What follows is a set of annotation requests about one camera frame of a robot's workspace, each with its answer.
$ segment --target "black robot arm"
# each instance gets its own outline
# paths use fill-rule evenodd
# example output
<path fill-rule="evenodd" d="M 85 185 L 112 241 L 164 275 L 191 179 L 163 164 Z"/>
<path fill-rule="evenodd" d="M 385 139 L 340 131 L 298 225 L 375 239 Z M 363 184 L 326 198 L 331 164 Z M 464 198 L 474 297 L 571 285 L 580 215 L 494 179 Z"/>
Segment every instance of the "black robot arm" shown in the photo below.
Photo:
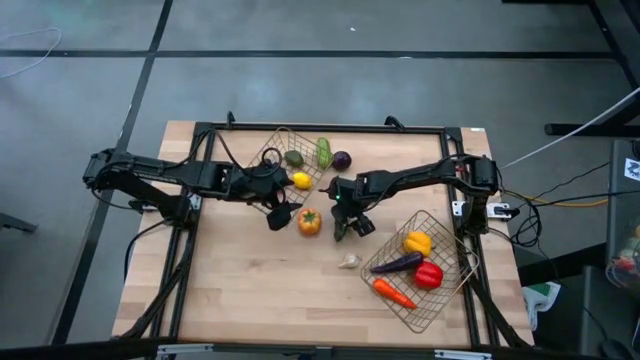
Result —
<path fill-rule="evenodd" d="M 468 182 L 457 176 L 462 171 L 469 173 Z M 446 158 L 397 172 L 360 173 L 355 180 L 336 176 L 329 188 L 320 191 L 336 200 L 331 214 L 335 220 L 334 238 L 340 241 L 350 227 L 360 236 L 373 232 L 375 226 L 364 213 L 380 201 L 393 197 L 398 191 L 434 184 L 451 185 L 469 195 L 470 201 L 463 206 L 458 225 L 468 233 L 487 233 L 486 205 L 489 196 L 498 191 L 498 170 L 496 163 L 486 157 L 460 155 L 456 159 Z"/>
<path fill-rule="evenodd" d="M 271 210 L 267 215 L 269 228 L 279 230 L 291 220 L 291 211 L 302 204 L 286 201 L 285 187 L 293 182 L 285 169 L 264 156 L 262 158 L 258 166 L 240 168 L 231 162 L 174 163 L 107 149 L 91 156 L 82 180 L 92 191 L 112 189 L 132 196 L 135 200 L 129 205 L 140 212 L 144 206 L 157 208 L 173 226 L 188 227 L 193 223 L 192 196 L 197 195 L 223 201 L 260 203 Z M 145 180 L 183 185 L 190 194 L 169 195 Z"/>

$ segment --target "red bell pepper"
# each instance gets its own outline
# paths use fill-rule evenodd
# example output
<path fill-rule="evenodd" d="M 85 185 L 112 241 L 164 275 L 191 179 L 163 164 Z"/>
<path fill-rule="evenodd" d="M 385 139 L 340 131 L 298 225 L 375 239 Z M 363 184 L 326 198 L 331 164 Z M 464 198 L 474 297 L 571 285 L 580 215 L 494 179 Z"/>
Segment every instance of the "red bell pepper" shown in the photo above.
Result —
<path fill-rule="evenodd" d="M 442 285 L 442 277 L 442 269 L 438 265 L 425 261 L 416 271 L 415 283 L 423 289 L 436 289 Z"/>

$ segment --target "wooden table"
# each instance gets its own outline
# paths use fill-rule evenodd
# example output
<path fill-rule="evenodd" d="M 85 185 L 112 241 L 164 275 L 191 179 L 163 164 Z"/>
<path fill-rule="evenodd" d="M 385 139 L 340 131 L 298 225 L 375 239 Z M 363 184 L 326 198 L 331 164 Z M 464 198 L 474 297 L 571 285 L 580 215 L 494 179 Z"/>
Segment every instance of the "wooden table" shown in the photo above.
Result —
<path fill-rule="evenodd" d="M 184 158 L 194 124 L 169 122 L 159 158 L 171 161 Z M 490 156 L 483 129 L 464 128 L 462 133 L 465 152 Z M 241 164 L 248 164 L 272 133 L 221 134 L 234 157 Z M 349 152 L 353 165 L 343 176 L 350 178 L 368 170 L 396 171 L 433 163 L 442 156 L 438 137 L 432 135 L 318 132 L 301 135 L 313 141 L 325 136 L 334 151 Z M 228 160 L 219 141 L 215 142 L 213 159 Z M 326 188 L 334 175 L 329 170 L 318 188 Z M 179 192 L 173 185 L 155 185 L 167 192 Z M 374 233 L 360 238 L 351 232 L 340 243 L 332 238 L 331 205 L 326 194 L 314 192 L 310 196 L 305 207 L 319 209 L 325 225 L 318 237 L 304 238 L 299 235 L 295 220 L 274 232 L 268 229 L 264 214 L 253 207 L 204 200 L 179 339 L 247 344 L 469 347 L 461 291 L 424 333 L 414 334 L 369 290 L 359 270 L 337 268 L 348 252 L 359 254 L 366 261 L 417 210 L 428 211 L 452 228 L 446 187 L 437 185 L 398 193 L 368 213 L 377 228 Z M 159 214 L 147 214 L 140 228 L 159 219 Z M 491 221 L 490 226 L 507 232 L 502 222 Z M 156 295 L 170 233 L 169 228 L 160 228 L 138 240 L 114 334 L 128 330 Z M 493 300 L 518 334 L 533 343 L 511 244 L 493 234 L 482 236 L 482 243 Z M 488 343 L 482 306 L 475 300 L 480 337 L 483 343 Z M 172 308 L 170 299 L 162 334 L 168 331 Z"/>

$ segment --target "small eggplant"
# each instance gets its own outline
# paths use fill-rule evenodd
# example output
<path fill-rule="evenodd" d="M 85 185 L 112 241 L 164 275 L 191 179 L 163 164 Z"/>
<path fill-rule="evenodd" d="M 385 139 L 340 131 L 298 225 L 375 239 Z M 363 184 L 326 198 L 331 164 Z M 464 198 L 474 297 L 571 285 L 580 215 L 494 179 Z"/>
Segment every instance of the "small eggplant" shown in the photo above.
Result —
<path fill-rule="evenodd" d="M 422 265 L 424 261 L 424 255 L 419 251 L 411 252 L 401 258 L 395 259 L 392 262 L 375 266 L 369 269 L 372 274 L 385 274 L 403 270 L 415 269 Z"/>

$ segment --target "toy vegetable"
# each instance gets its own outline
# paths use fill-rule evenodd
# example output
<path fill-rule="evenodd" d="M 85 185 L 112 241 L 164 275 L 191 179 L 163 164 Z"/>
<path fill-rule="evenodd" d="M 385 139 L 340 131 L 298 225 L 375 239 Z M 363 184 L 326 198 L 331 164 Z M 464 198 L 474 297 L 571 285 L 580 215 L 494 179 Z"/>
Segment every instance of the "toy vegetable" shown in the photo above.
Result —
<path fill-rule="evenodd" d="M 422 263 L 416 271 L 415 283 L 416 286 L 427 290 L 439 288 L 442 285 L 442 269 L 430 262 Z"/>
<path fill-rule="evenodd" d="M 380 295 L 384 296 L 387 299 L 400 304 L 408 309 L 415 309 L 417 306 L 413 303 L 413 301 L 409 300 L 409 298 L 401 293 L 400 291 L 394 289 L 389 285 L 386 281 L 382 279 L 375 279 L 373 281 L 373 289 Z"/>
<path fill-rule="evenodd" d="M 424 255 L 419 251 L 411 252 L 405 256 L 395 259 L 386 264 L 372 267 L 369 271 L 372 274 L 385 274 L 403 270 L 415 269 L 424 261 Z"/>
<path fill-rule="evenodd" d="M 322 217 L 316 209 L 302 209 L 298 214 L 298 229 L 303 235 L 315 235 L 322 226 Z"/>
<path fill-rule="evenodd" d="M 293 184 L 301 190 L 309 190 L 311 188 L 311 176 L 303 172 L 293 174 Z"/>
<path fill-rule="evenodd" d="M 419 251 L 425 257 L 431 253 L 431 237 L 420 231 L 410 232 L 403 244 L 408 252 Z"/>

